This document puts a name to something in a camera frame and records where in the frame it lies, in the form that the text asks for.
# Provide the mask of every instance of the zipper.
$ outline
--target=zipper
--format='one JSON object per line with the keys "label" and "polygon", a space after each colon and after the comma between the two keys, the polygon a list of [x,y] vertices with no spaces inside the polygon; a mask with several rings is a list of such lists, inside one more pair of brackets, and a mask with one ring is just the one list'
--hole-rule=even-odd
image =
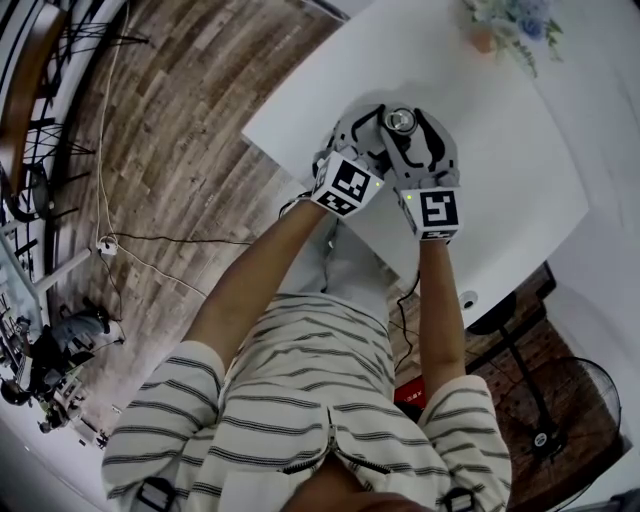
{"label": "zipper", "polygon": [[358,466],[362,466],[363,468],[371,469],[372,471],[376,471],[384,475],[388,475],[389,473],[391,473],[391,470],[386,466],[374,464],[373,462],[369,462],[358,457],[353,457],[348,453],[345,453],[340,448],[340,446],[338,446],[338,426],[335,425],[331,420],[331,413],[329,411],[327,411],[327,413],[329,415],[329,443],[327,444],[327,448],[315,459],[284,468],[281,470],[282,473],[284,473],[285,475],[291,475],[293,473],[298,473],[300,471],[304,471],[305,469],[309,469],[320,462],[329,452],[340,455],[341,457],[347,459],[349,462],[352,462],[353,464],[356,464]]}

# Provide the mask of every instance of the fan stand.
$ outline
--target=fan stand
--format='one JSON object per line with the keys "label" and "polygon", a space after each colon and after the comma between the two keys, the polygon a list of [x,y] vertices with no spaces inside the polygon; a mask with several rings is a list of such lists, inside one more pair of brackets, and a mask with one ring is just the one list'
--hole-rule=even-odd
{"label": "fan stand", "polygon": [[516,294],[512,292],[489,312],[485,313],[479,320],[467,327],[467,330],[471,334],[478,336],[486,336],[494,332],[499,332],[502,335],[503,341],[515,359],[540,413],[538,427],[530,432],[532,453],[537,458],[550,458],[553,461],[554,456],[560,453],[567,445],[567,436],[558,429],[558,425],[551,419],[542,393],[533,381],[531,373],[515,345],[514,337],[510,335],[505,327],[506,323],[513,317],[515,311]]}

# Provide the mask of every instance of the white table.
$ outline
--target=white table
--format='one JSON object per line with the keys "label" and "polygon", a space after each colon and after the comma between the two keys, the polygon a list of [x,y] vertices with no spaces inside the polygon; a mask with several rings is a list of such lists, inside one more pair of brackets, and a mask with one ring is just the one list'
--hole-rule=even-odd
{"label": "white table", "polygon": [[[304,186],[311,160],[352,105],[394,99],[430,112],[458,144],[465,227],[451,243],[459,294],[477,320],[569,235],[588,206],[569,151],[528,76],[480,55],[456,0],[379,0],[309,56],[243,130]],[[418,242],[391,187],[351,228],[407,283]]]}

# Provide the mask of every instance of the white cable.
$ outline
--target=white cable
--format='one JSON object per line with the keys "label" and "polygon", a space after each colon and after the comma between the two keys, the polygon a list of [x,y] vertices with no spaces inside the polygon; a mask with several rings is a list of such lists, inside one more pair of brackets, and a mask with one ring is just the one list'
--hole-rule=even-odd
{"label": "white cable", "polygon": [[[129,0],[127,0],[126,8],[127,8],[127,10],[126,10],[125,19],[124,19],[124,31],[123,31],[123,35],[125,35],[125,36],[127,35],[127,31],[129,29],[129,27],[128,27],[128,25],[129,25]],[[169,274],[165,274],[159,268],[154,267],[153,265],[142,261],[135,254],[133,254],[132,252],[129,252],[124,247],[119,245],[118,244],[118,238],[115,235],[115,229],[113,229],[113,226],[111,225],[111,216],[109,214],[109,198],[107,197],[107,192],[105,191],[105,188],[104,188],[104,181],[102,180],[102,139],[104,137],[104,119],[106,117],[107,105],[109,104],[109,95],[111,93],[111,79],[113,78],[113,72],[114,72],[115,67],[116,67],[116,61],[118,60],[118,54],[120,53],[120,46],[121,45],[116,46],[116,51],[113,54],[113,60],[111,61],[111,68],[109,69],[109,77],[107,78],[107,87],[106,87],[106,90],[105,90],[105,93],[104,93],[104,102],[103,102],[103,105],[102,105],[102,117],[100,119],[100,133],[99,133],[99,137],[98,137],[98,169],[97,169],[98,177],[97,177],[97,181],[96,181],[96,205],[97,205],[97,214],[98,214],[98,220],[97,220],[97,223],[96,223],[96,247],[98,246],[98,244],[100,242],[102,242],[104,240],[112,240],[112,243],[116,246],[116,248],[123,250],[129,256],[132,256],[136,261],[142,263],[145,267],[152,268],[153,270],[158,272],[160,275],[166,277],[167,279],[171,279],[172,281],[180,283],[181,285],[186,286],[190,290],[193,290],[194,292],[196,292],[202,298],[206,298],[207,296],[204,293],[202,293],[200,290],[198,290],[198,289],[194,288],[193,286],[185,283],[184,281],[182,281],[181,279],[178,279],[177,277],[173,277],[173,276],[170,276]],[[102,189],[102,195],[104,197],[104,202],[105,202],[105,205],[106,205],[107,223],[109,224],[109,229],[111,230],[111,234],[105,235],[102,238],[99,238],[99,236],[100,236],[100,190],[101,189]]]}

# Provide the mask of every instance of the red object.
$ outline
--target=red object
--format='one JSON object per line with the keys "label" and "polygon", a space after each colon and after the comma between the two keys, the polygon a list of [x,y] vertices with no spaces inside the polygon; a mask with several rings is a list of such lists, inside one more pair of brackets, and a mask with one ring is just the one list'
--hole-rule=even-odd
{"label": "red object", "polygon": [[396,389],[394,402],[406,402],[424,409],[427,406],[427,402],[424,397],[422,377],[417,377]]}

